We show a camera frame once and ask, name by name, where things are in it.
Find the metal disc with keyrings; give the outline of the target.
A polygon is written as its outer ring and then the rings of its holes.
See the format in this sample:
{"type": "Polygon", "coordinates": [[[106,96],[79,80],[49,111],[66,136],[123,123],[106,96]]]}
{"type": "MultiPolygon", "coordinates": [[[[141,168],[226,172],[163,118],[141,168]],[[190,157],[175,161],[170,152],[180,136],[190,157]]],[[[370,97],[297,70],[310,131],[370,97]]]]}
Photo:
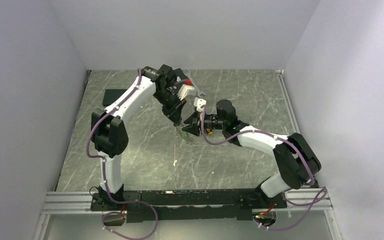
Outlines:
{"type": "Polygon", "coordinates": [[[181,125],[175,125],[175,130],[176,132],[178,133],[178,135],[184,140],[186,141],[187,143],[191,143],[192,142],[192,139],[191,137],[189,136],[189,134],[185,131],[182,130],[182,126],[181,125]]]}

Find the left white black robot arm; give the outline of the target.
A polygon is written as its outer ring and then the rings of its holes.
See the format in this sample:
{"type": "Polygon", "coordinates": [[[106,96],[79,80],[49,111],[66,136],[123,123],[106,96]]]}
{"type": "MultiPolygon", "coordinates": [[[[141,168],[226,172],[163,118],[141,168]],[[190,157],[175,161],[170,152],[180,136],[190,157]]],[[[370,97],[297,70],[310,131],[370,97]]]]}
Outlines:
{"type": "Polygon", "coordinates": [[[91,115],[91,132],[86,144],[94,144],[95,158],[100,160],[100,188],[106,194],[104,204],[111,210],[124,203],[121,178],[121,155],[129,143],[127,125],[132,115],[149,98],[154,97],[161,110],[174,126],[182,122],[182,109],[186,103],[187,77],[180,68],[163,64],[159,69],[146,66],[137,71],[137,77],[129,88],[104,109],[96,109],[91,115]]]}

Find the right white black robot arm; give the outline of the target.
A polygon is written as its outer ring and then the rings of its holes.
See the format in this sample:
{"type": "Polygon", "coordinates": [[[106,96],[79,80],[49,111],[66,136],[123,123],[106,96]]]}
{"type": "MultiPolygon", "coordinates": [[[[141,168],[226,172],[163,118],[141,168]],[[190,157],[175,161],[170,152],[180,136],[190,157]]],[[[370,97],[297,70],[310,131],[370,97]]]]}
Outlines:
{"type": "Polygon", "coordinates": [[[220,130],[225,138],[220,144],[248,147],[274,157],[277,172],[256,188],[255,200],[260,207],[269,207],[275,196],[285,191],[315,184],[315,175],[322,166],[300,133],[282,135],[257,129],[240,120],[227,99],[217,102],[215,114],[206,112],[206,101],[201,98],[195,99],[194,106],[194,112],[183,122],[184,132],[206,137],[211,131],[220,130]]]}

